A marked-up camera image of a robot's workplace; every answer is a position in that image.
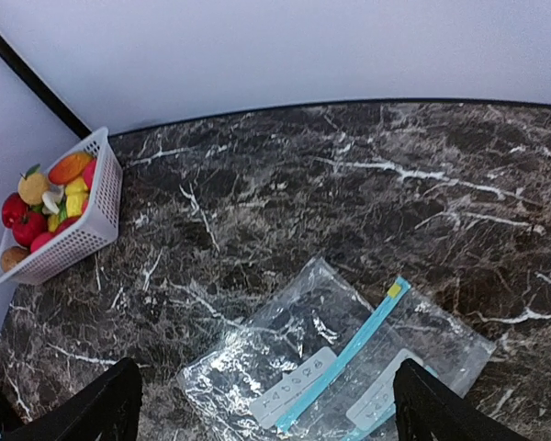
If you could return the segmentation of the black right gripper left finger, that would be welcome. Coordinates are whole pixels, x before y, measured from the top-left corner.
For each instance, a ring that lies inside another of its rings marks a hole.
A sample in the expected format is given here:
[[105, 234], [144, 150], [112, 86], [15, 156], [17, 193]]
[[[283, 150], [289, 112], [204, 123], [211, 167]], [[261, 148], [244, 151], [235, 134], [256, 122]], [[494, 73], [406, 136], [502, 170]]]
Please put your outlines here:
[[4, 440], [137, 439], [142, 405], [138, 365], [125, 357], [55, 410]]

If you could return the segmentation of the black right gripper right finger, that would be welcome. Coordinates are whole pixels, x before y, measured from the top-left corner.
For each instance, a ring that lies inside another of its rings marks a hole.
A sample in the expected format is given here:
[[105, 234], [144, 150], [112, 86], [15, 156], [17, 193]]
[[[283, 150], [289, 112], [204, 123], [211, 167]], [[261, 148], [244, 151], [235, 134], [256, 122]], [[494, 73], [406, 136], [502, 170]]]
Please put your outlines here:
[[479, 412], [410, 358], [400, 364], [393, 390], [400, 440], [524, 439]]

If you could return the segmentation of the clear zip bag blue zipper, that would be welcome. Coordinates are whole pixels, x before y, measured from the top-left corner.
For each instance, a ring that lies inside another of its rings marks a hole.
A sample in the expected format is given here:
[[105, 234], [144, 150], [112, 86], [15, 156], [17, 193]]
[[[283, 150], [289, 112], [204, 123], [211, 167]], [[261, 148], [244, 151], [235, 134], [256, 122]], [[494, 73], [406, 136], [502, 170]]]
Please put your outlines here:
[[247, 321], [185, 367], [180, 386], [215, 440], [347, 440], [345, 368], [381, 324], [325, 260], [310, 260]]

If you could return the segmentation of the yellow orange toy peach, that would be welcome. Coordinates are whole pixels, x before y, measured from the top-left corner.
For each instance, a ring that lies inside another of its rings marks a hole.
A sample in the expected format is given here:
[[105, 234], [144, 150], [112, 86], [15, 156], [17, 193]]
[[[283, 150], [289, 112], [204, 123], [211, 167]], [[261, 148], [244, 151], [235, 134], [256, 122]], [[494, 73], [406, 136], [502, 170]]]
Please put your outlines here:
[[17, 185], [17, 193], [30, 206], [39, 205], [42, 195], [49, 189], [49, 179], [40, 171], [40, 164], [32, 165], [26, 173], [21, 174]]

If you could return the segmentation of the red toy bell pepper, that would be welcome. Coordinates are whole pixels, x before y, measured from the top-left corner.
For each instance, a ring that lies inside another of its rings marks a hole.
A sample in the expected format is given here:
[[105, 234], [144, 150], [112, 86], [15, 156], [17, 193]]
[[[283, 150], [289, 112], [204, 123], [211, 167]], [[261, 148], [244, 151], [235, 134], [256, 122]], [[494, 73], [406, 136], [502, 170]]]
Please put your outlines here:
[[12, 226], [15, 241], [29, 248], [33, 241], [48, 230], [47, 219], [40, 213], [29, 211], [16, 220]]

